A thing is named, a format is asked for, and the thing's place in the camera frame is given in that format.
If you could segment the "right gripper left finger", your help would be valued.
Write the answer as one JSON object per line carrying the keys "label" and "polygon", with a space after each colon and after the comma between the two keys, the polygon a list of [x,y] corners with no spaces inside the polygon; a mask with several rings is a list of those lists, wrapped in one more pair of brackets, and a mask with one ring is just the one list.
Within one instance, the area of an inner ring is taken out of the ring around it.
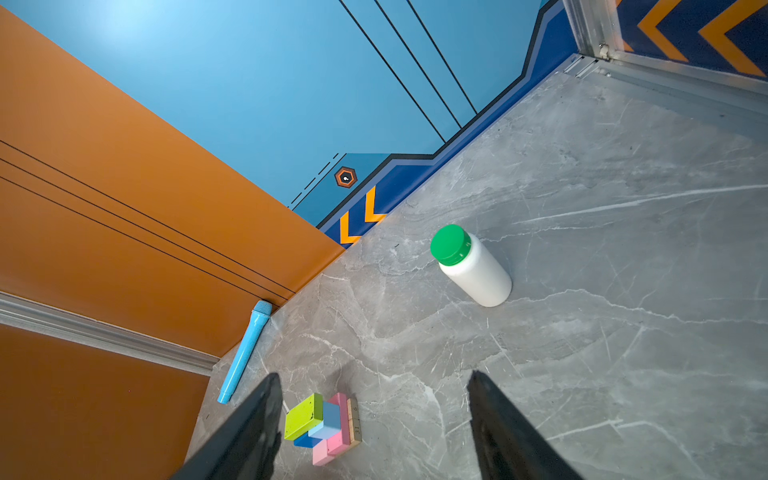
{"label": "right gripper left finger", "polygon": [[280,449],[282,386],[268,374],[174,479],[270,479]]}

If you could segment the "blue toy microphone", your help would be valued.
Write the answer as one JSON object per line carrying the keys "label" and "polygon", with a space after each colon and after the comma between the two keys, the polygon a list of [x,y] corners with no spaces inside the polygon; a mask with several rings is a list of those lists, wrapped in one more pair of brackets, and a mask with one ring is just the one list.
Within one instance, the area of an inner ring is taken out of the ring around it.
{"label": "blue toy microphone", "polygon": [[228,404],[235,393],[261,333],[271,318],[272,310],[273,305],[265,300],[259,300],[254,306],[245,334],[218,395],[219,404]]}

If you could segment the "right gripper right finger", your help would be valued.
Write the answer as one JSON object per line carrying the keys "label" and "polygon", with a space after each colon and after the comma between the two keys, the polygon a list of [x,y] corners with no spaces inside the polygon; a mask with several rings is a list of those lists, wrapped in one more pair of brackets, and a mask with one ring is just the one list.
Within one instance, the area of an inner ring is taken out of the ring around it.
{"label": "right gripper right finger", "polygon": [[472,372],[467,384],[470,425],[483,479],[578,479],[491,378]]}

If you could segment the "light blue cube block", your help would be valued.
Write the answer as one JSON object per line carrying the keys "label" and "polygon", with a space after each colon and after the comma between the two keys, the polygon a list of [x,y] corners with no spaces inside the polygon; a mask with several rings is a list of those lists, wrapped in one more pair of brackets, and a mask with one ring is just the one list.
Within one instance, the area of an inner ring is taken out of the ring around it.
{"label": "light blue cube block", "polygon": [[334,403],[323,403],[323,419],[308,434],[315,438],[330,439],[342,431],[340,406]]}

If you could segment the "natural wood block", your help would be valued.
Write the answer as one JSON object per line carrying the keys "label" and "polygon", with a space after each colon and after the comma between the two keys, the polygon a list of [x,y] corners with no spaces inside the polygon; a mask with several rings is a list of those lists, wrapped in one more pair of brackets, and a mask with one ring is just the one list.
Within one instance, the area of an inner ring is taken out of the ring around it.
{"label": "natural wood block", "polygon": [[350,447],[353,448],[362,442],[362,429],[357,399],[352,396],[347,399],[348,424]]}

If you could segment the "lime green block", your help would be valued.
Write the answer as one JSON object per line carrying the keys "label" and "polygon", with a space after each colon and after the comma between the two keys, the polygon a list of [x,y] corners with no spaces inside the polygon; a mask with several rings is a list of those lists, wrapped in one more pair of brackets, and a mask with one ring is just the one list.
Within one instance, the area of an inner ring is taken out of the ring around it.
{"label": "lime green block", "polygon": [[294,441],[307,434],[324,420],[324,400],[321,394],[313,393],[286,415],[284,438]]}

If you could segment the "light pink block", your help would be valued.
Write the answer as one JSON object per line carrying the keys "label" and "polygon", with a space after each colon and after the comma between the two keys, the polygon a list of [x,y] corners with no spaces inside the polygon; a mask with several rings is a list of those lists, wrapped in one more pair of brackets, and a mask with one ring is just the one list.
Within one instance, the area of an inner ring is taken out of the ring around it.
{"label": "light pink block", "polygon": [[335,456],[329,452],[328,441],[321,440],[312,449],[312,464],[316,467],[324,466],[335,459]]}

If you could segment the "white bottle green cap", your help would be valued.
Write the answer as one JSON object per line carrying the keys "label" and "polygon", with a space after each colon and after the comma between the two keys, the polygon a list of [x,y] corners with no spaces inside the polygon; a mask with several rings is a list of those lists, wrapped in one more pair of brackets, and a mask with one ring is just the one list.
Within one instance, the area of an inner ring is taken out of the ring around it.
{"label": "white bottle green cap", "polygon": [[462,227],[442,227],[431,240],[430,252],[439,268],[476,303],[496,307],[512,292],[510,275],[479,238]]}

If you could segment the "dark blue cube block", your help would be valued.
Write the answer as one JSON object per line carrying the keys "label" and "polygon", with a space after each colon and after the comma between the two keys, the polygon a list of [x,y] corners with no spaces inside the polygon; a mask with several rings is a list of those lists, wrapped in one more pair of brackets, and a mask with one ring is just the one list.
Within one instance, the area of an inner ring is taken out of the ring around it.
{"label": "dark blue cube block", "polygon": [[310,436],[308,433],[305,433],[299,437],[297,437],[293,441],[293,445],[299,448],[308,448],[313,449],[316,445],[318,445],[321,442],[320,438],[315,438]]}

